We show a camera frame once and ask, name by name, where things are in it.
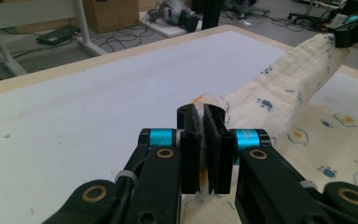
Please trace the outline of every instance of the patterned cloth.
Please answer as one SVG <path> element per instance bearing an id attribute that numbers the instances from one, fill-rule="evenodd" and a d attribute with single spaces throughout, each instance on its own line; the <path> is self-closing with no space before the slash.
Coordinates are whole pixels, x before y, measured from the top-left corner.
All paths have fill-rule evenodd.
<path id="1" fill-rule="evenodd" d="M 335 48 L 333 35 L 316 35 L 231 94 L 202 95 L 193 103 L 201 117 L 204 104 L 225 109 L 229 129 L 266 130 L 275 148 L 319 191 L 331 181 L 358 185 L 358 120 L 337 114 L 327 106 L 309 103 L 348 53 L 348 49 Z M 185 223 L 200 222 L 199 218 L 208 213 L 234 217 L 232 222 L 239 223 L 234 207 L 237 175 L 238 169 L 234 170 L 230 195 L 219 196 L 208 206 L 186 209 Z M 207 182 L 201 184 L 206 189 Z M 185 197 L 183 205 L 194 207 L 207 199 L 206 194 Z"/>

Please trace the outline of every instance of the white table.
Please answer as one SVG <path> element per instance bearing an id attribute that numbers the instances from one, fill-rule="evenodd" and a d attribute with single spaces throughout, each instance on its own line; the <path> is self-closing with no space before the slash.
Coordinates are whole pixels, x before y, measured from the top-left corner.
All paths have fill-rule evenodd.
<path id="1" fill-rule="evenodd" d="M 288 49 L 222 26 L 1 81 L 0 223 L 40 223 L 79 185 L 114 180 L 143 128 L 175 128 L 176 108 L 236 90 Z"/>

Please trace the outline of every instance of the wire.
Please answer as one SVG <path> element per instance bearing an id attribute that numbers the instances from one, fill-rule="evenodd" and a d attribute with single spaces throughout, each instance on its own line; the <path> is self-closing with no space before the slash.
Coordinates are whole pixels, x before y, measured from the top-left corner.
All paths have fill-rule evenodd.
<path id="1" fill-rule="evenodd" d="M 146 20 L 147 15 L 148 13 L 142 17 L 141 22 Z M 145 22 L 145 26 L 135 25 L 115 30 L 111 35 L 91 35 L 90 38 L 94 44 L 98 45 L 98 47 L 101 48 L 103 46 L 107 46 L 112 52 L 117 51 L 118 48 L 134 48 L 141 45 L 145 37 L 149 37 L 154 34 L 154 31 L 149 28 L 151 24 L 152 22 L 148 24 Z"/>
<path id="2" fill-rule="evenodd" d="M 220 17 L 221 17 L 221 18 L 228 18 L 228 19 L 230 19 L 230 20 L 233 21 L 233 22 L 225 22 L 225 21 L 220 21 L 220 20 L 219 20 L 219 23 L 227 24 L 227 25 L 237 25 L 237 24 L 240 24 L 240 18 L 238 17 L 238 14 L 235 13 L 235 12 L 231 12 L 231 11 L 224 10 L 223 13 L 220 13 Z"/>
<path id="3" fill-rule="evenodd" d="M 37 66 L 36 63 L 22 63 L 21 64 L 21 67 L 25 67 L 25 66 L 32 66 L 34 68 L 34 71 L 31 71 L 31 72 L 29 70 L 27 70 L 28 73 L 38 72 L 40 70 L 39 66 Z"/>
<path id="4" fill-rule="evenodd" d="M 66 41 L 66 42 L 63 42 L 61 43 L 60 45 L 57 45 L 57 46 L 54 46 L 54 47 L 48 47 L 48 48 L 39 48 L 39 49 L 30 49 L 30 50 L 27 50 L 26 52 L 22 53 L 22 54 L 19 54 L 19 55 L 16 55 L 14 56 L 13 58 L 20 58 L 24 55 L 27 55 L 29 53 L 32 53 L 32 52 L 36 52 L 36 51 L 40 51 L 40 50 L 44 50 L 44 49 L 56 49 L 56 48 L 59 48 L 59 47 L 63 47 L 63 46 L 66 46 L 66 45 L 69 45 L 71 42 L 72 42 L 73 38 L 70 38 L 69 41 Z"/>
<path id="5" fill-rule="evenodd" d="M 315 29 L 313 29 L 311 26 L 297 24 L 284 18 L 271 18 L 268 16 L 266 16 L 266 18 L 270 19 L 272 24 L 276 26 L 286 27 L 293 32 L 302 32 L 304 30 L 315 31 Z"/>
<path id="6" fill-rule="evenodd" d="M 138 162 L 133 164 L 133 166 L 131 167 L 131 171 L 139 176 L 144 165 L 145 165 L 145 158 L 140 159 L 138 160 Z M 124 220 L 124 217 L 126 215 L 125 211 L 127 210 L 130 204 L 132 190 L 134 188 L 135 183 L 129 177 L 121 176 L 118 178 L 116 185 L 119 191 L 118 198 L 120 199 L 120 202 L 117 205 L 117 207 L 113 209 L 115 213 L 112 215 L 112 218 L 109 222 L 110 224 L 121 223 Z"/>

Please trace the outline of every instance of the chair leg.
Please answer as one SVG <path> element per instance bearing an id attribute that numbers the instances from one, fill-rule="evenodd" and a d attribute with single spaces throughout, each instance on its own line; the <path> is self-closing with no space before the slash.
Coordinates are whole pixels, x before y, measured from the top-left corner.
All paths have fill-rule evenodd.
<path id="1" fill-rule="evenodd" d="M 3 61 L 7 68 L 13 73 L 15 77 L 26 75 L 27 72 L 17 63 L 17 61 L 11 56 L 10 52 L 5 45 L 5 41 L 0 33 L 0 50 L 3 54 Z"/>
<path id="2" fill-rule="evenodd" d="M 76 7 L 76 15 L 77 15 L 77 19 L 80 23 L 80 29 L 81 29 L 81 34 L 82 34 L 82 37 L 78 38 L 77 41 L 86 50 L 90 51 L 91 53 L 93 53 L 97 56 L 107 54 L 106 51 L 104 51 L 103 49 L 94 45 L 90 41 L 89 29 L 87 27 L 86 16 L 84 15 L 84 8 L 83 8 L 83 4 L 82 4 L 81 0 L 74 0 L 74 4 Z"/>

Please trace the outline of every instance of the white fabric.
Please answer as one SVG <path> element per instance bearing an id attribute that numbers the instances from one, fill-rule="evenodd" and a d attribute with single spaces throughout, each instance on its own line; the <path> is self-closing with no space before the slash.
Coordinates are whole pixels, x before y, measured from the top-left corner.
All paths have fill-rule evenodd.
<path id="1" fill-rule="evenodd" d="M 333 35 L 316 35 L 288 51 L 277 62 L 227 96 L 202 95 L 193 101 L 203 116 L 203 105 L 217 105 L 226 110 L 229 129 L 264 129 L 275 146 L 290 130 L 311 96 L 336 73 L 349 51 L 335 48 Z M 206 166 L 205 158 L 201 165 Z M 200 205 L 207 199 L 206 171 L 201 172 L 201 195 L 185 199 L 186 207 Z M 233 184 L 238 169 L 233 172 Z"/>

